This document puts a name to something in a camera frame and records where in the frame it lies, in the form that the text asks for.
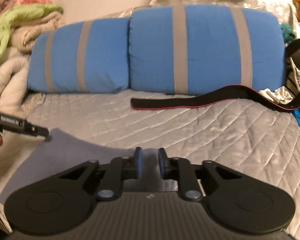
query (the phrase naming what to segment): gray textured base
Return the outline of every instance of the gray textured base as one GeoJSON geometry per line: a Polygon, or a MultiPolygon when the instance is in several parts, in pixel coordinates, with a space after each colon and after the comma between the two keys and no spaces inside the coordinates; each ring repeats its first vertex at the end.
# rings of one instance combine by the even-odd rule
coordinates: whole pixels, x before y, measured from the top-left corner
{"type": "Polygon", "coordinates": [[[214,222],[200,203],[184,201],[176,192],[128,193],[97,205],[81,225],[56,236],[14,232],[7,240],[292,240],[281,231],[266,236],[231,232],[214,222]]]}

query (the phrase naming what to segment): green fabric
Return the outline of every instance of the green fabric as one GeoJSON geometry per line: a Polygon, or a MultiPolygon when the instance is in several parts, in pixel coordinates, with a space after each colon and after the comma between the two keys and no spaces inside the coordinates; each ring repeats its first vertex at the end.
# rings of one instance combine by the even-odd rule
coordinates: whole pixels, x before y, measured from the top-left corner
{"type": "Polygon", "coordinates": [[[53,11],[63,13],[60,6],[50,3],[15,6],[3,13],[0,16],[0,59],[7,49],[11,27],[16,20],[38,19],[53,11]]]}

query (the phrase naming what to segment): gray strap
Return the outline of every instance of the gray strap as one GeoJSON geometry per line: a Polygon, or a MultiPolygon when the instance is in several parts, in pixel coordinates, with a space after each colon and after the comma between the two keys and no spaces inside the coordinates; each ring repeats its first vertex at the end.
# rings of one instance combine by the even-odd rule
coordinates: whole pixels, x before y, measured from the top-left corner
{"type": "Polygon", "coordinates": [[[55,93],[56,90],[53,87],[52,77],[51,77],[51,49],[52,49],[52,40],[56,30],[53,30],[49,33],[46,43],[46,50],[44,53],[44,75],[46,78],[47,87],[50,92],[55,93]]]}
{"type": "Polygon", "coordinates": [[[172,7],[173,73],[175,94],[188,93],[188,52],[186,10],[183,4],[172,7]]]}
{"type": "Polygon", "coordinates": [[[237,29],[240,57],[241,57],[241,84],[252,87],[252,52],[249,30],[241,8],[230,7],[234,24],[237,29]]]}
{"type": "Polygon", "coordinates": [[[93,21],[88,21],[82,25],[77,52],[77,82],[80,91],[84,93],[88,93],[86,81],[84,78],[84,61],[86,57],[87,42],[92,22],[93,21]]]}

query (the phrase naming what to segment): black strap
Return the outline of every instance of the black strap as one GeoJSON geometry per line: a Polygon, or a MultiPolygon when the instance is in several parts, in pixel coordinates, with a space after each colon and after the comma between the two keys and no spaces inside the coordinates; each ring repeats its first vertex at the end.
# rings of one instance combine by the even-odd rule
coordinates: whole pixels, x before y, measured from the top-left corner
{"type": "MultiPolygon", "coordinates": [[[[300,39],[293,41],[285,50],[285,57],[291,57],[300,50],[300,39]]],[[[276,104],[257,91],[242,85],[231,85],[220,88],[205,95],[193,98],[171,99],[131,99],[131,106],[136,110],[158,110],[171,108],[198,108],[212,105],[217,102],[232,99],[250,99],[270,109],[280,112],[290,112],[300,108],[300,93],[288,104],[276,104]]]]}

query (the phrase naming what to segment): metal pivot bolt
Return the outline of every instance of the metal pivot bolt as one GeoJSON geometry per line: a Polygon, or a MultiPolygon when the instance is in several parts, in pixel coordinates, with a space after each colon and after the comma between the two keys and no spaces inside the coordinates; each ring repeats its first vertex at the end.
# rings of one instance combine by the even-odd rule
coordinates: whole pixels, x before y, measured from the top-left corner
{"type": "Polygon", "coordinates": [[[189,199],[197,199],[202,196],[202,193],[196,190],[189,190],[186,192],[186,197],[189,199]]]}
{"type": "Polygon", "coordinates": [[[114,192],[109,189],[103,189],[98,192],[98,196],[101,198],[111,198],[114,196],[114,192]]]}

